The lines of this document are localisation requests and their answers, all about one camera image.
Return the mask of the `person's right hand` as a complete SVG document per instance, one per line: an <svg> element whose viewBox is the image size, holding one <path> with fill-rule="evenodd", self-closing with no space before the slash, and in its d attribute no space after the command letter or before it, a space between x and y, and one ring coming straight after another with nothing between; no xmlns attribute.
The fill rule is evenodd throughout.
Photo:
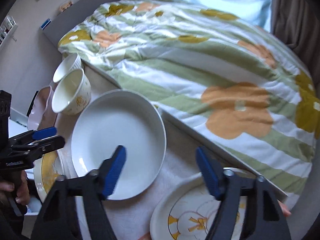
<svg viewBox="0 0 320 240"><path fill-rule="evenodd" d="M291 215L291 212L289 211L289 209L287 208L287 206L285 204L283 204L282 202L279 202L280 208L284 214L285 217L289 217ZM139 239L152 239L150 233L146 233L145 235L143 235L142 237L140 237Z"/></svg>

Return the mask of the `person's left hand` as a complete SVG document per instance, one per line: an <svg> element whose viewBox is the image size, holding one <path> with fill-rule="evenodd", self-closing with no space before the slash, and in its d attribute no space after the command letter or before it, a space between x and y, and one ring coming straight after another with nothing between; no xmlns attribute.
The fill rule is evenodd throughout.
<svg viewBox="0 0 320 240"><path fill-rule="evenodd" d="M1 178L1 203L8 204L6 192L16 191L16 202L21 205L27 205L30 202L30 194L27 184L27 173L21 172L21 185L15 190L15 184Z"/></svg>

